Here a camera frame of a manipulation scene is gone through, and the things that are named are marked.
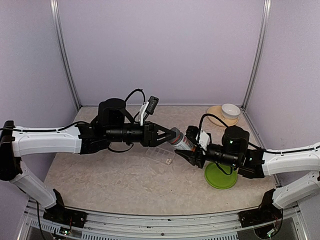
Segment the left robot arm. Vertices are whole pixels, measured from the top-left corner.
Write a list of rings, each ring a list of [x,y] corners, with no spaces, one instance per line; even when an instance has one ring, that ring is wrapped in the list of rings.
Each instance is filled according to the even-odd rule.
[[[70,218],[60,193],[47,187],[22,162],[33,154],[71,153],[89,155],[108,149],[111,143],[157,147],[176,137],[176,133],[151,121],[158,98],[150,97],[140,109],[136,123],[126,109],[126,101],[110,98],[98,105],[97,116],[90,122],[78,121],[61,128],[28,128],[5,122],[0,134],[0,179],[16,185],[35,199],[57,221]]]

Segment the grey-capped orange pill bottle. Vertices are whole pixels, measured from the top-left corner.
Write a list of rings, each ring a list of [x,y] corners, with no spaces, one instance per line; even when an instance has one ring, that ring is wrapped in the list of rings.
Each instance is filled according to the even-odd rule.
[[[176,136],[168,142],[177,150],[194,151],[195,145],[176,127],[170,129]]]

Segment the clear plastic pill organizer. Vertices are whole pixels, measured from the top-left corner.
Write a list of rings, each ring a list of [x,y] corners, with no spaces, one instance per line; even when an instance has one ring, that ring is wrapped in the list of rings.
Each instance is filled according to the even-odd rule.
[[[175,158],[175,153],[173,151],[169,151],[160,147],[150,147],[146,152],[145,155],[153,160],[166,164],[166,159],[173,159]]]

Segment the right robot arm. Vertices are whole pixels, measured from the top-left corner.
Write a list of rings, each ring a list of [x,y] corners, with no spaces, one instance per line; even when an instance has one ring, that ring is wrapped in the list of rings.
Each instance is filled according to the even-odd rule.
[[[175,152],[198,168],[203,168],[205,162],[212,162],[216,166],[228,166],[231,171],[237,171],[248,179],[308,171],[300,179],[264,194],[255,212],[260,222],[268,221],[274,214],[278,216],[284,207],[320,191],[319,143],[286,150],[249,149],[249,132],[235,125],[225,129],[221,145],[202,144],[200,130],[196,126],[189,126],[188,131],[195,140],[195,149],[177,149]]]

